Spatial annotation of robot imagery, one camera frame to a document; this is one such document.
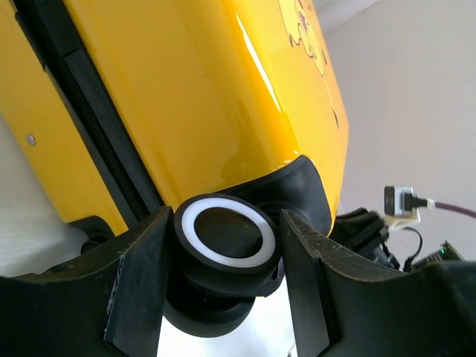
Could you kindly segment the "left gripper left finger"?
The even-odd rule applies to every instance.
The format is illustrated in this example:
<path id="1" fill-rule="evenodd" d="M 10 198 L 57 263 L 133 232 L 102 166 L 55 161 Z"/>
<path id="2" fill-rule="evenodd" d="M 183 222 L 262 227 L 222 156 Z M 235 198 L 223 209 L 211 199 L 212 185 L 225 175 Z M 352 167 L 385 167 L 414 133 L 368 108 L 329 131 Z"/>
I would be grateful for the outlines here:
<path id="1" fill-rule="evenodd" d="M 173 212 L 41 274 L 1 279 L 3 356 L 155 356 Z"/>

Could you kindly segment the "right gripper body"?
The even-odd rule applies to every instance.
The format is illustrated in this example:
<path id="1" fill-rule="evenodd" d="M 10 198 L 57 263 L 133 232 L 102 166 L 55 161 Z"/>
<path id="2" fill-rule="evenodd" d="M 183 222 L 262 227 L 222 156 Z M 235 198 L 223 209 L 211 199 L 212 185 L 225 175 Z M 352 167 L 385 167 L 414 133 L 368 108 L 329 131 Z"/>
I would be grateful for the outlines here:
<path id="1" fill-rule="evenodd" d="M 389 236 L 388 226 L 375 211 L 358 208 L 335 218 L 337 243 L 374 263 L 399 270 L 400 263 L 386 245 Z"/>

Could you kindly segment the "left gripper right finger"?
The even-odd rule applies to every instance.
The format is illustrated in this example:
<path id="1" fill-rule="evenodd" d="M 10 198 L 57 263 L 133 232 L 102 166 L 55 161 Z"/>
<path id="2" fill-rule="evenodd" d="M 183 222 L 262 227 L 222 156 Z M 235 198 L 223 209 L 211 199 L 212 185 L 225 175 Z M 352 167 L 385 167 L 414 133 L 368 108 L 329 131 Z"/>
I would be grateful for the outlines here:
<path id="1" fill-rule="evenodd" d="M 280 235 L 299 356 L 473 356 L 475 264 L 404 273 L 318 233 L 296 213 Z"/>

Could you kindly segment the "yellow hard-shell suitcase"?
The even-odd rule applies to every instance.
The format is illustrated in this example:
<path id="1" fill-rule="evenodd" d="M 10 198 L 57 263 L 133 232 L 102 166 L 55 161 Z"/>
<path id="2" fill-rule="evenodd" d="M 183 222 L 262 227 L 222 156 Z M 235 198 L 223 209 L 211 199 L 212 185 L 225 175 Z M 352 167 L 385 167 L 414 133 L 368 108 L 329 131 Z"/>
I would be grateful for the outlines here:
<path id="1" fill-rule="evenodd" d="M 335 224 L 349 124 L 313 1 L 3 1 L 1 116 L 91 245 L 202 194 Z"/>

